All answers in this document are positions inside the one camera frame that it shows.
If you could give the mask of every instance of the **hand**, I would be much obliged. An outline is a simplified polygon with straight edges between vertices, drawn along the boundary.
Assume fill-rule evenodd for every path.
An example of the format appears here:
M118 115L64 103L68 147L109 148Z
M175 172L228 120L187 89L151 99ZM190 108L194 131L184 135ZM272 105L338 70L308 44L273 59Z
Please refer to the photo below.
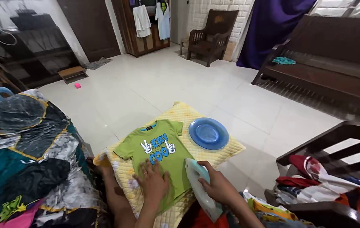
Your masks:
M198 161L201 166L205 166L208 170L211 184L204 178L199 178L198 181L203 185L204 190L215 201L225 205L231 205L235 200L240 199L240 194L228 179L220 172L213 169L211 164L207 161Z
M144 145L143 143L141 143L141 146L145 150L145 153L149 154L150 152L152 152L152 144L147 144L146 140L144 140L144 143Z
M176 147L174 146L173 143L167 144L167 141L166 141L166 140L164 141L164 143L166 144L167 150L168 150L169 153L172 154L172 153L176 152Z
M168 172L165 172L162 177L159 171L159 162L156 160L154 166L152 166L148 159L146 159L145 163L141 163L141 171L144 178L140 178L136 174L133 175L133 178L135 178L142 187L145 202L150 202L151 200L159 205L168 191L168 185L170 183Z

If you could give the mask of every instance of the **wooden wardrobe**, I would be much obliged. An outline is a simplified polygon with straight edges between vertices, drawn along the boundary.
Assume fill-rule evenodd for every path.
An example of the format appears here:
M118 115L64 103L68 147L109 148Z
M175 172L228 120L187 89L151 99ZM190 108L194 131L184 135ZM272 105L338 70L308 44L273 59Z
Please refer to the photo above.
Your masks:
M133 18L132 8L139 6L139 0L135 0L135 5L130 6L129 0L111 0L118 21L119 30L121 32L123 45L128 54L139 57L150 52L157 51L162 48L170 47L170 39L160 40L157 22L154 23L152 18L155 17L156 10L149 12L151 17L152 34L139 38L136 33L135 20Z

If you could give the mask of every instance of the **purple cloth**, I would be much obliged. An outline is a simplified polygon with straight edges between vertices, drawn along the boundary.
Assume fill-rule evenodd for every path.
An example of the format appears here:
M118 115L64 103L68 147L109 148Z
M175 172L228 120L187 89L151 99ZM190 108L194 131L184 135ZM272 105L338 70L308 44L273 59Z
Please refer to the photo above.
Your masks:
M256 0L236 63L259 70L276 44L282 44L316 0Z

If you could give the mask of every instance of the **clothes iron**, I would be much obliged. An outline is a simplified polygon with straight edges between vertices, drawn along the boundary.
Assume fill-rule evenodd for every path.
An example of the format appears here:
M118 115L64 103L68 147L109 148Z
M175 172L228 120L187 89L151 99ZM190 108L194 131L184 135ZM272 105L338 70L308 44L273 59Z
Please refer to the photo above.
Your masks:
M198 181L198 178L204 178L210 183L208 171L204 166L200 166L194 159L185 158L185 160L187 178L191 183L195 197L211 221L215 223L222 214L222 204L209 197L203 189L202 184Z

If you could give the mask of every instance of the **green t-shirt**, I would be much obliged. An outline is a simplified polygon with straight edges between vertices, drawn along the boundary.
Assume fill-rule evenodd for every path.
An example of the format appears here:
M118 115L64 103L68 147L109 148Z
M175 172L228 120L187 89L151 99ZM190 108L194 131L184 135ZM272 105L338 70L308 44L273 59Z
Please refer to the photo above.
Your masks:
M160 171L163 174L170 172L170 187L160 204L160 213L169 209L191 188L184 167L184 159L192 158L186 147L180 141L183 122L156 120L156 126L150 130L137 128L115 148L114 152L123 159L132 158L132 165L138 176L143 176L139 164L150 160L154 164L159 161Z

